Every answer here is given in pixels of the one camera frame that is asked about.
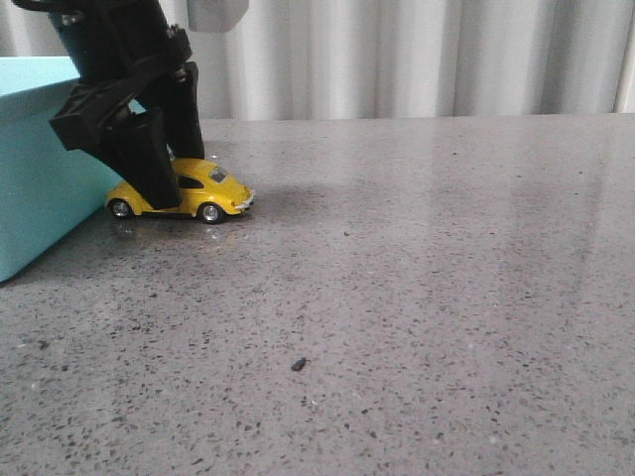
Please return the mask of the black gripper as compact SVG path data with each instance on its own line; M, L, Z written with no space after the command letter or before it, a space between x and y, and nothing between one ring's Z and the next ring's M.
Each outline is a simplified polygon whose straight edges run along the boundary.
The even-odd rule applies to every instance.
M93 149L102 143L106 164L153 208L179 205L167 145L178 158L205 154L198 68L190 60L186 31L168 24L157 1L16 5L48 14L79 73L77 86L51 121L63 145ZM122 121L119 115L131 100L153 110Z

